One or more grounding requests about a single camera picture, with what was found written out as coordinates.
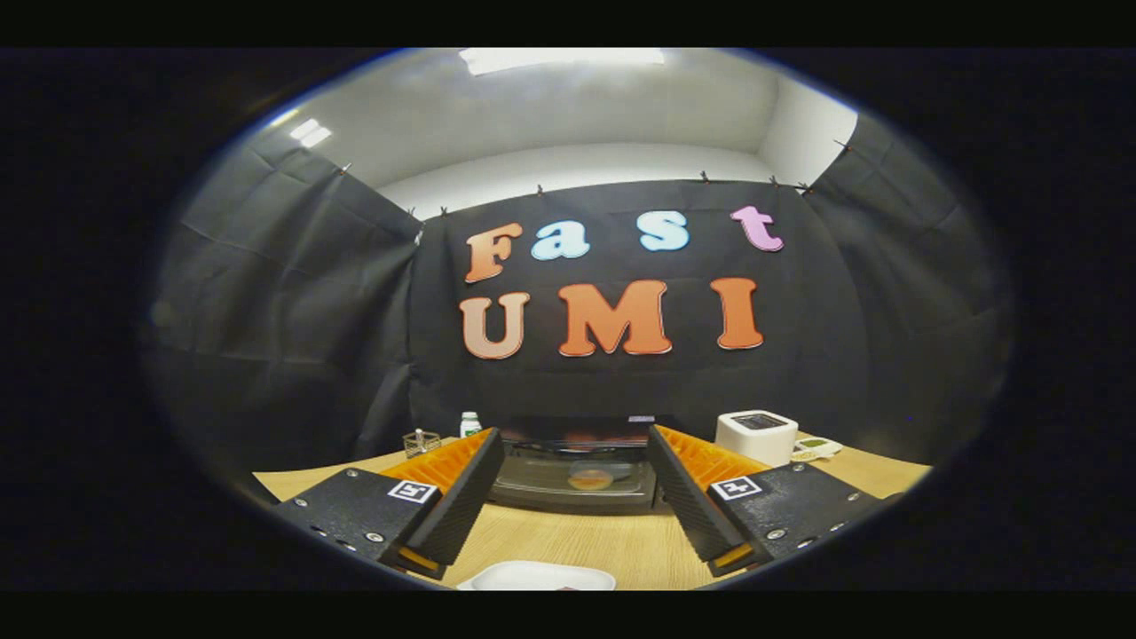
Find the small bottle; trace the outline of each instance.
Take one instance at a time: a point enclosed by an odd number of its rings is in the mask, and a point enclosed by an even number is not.
[[[477,420],[477,413],[466,410],[461,414],[461,426],[458,428],[461,438],[467,438],[482,430],[482,423]]]

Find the table surface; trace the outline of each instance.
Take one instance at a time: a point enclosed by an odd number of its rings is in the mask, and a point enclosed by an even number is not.
[[[348,464],[253,475],[283,501],[344,468],[379,473],[404,460],[400,450]],[[846,446],[811,465],[879,498],[910,489],[930,470]],[[669,508],[636,515],[570,515],[485,504],[443,579],[415,576],[457,588],[493,564],[513,559],[602,570],[616,578],[617,590],[688,590],[737,574],[711,576]]]

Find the metal basket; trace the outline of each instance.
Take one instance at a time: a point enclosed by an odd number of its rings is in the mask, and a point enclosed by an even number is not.
[[[407,449],[409,459],[442,446],[442,438],[437,433],[416,429],[415,432],[402,435],[402,446]]]

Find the toaster oven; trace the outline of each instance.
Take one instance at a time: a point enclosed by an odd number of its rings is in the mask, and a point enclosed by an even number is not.
[[[655,416],[483,416],[501,429],[506,457],[488,500],[577,514],[645,513],[662,507],[646,458]]]

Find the light blue letter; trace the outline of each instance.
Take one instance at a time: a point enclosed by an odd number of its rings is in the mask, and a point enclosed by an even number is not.
[[[533,244],[533,257],[536,259],[579,257],[592,248],[584,241],[584,225],[571,219],[549,224],[537,231],[536,236],[537,241]]]
[[[674,251],[691,241],[691,234],[683,229],[686,217],[677,210],[649,210],[636,222],[640,231],[645,233],[640,243],[651,251]]]

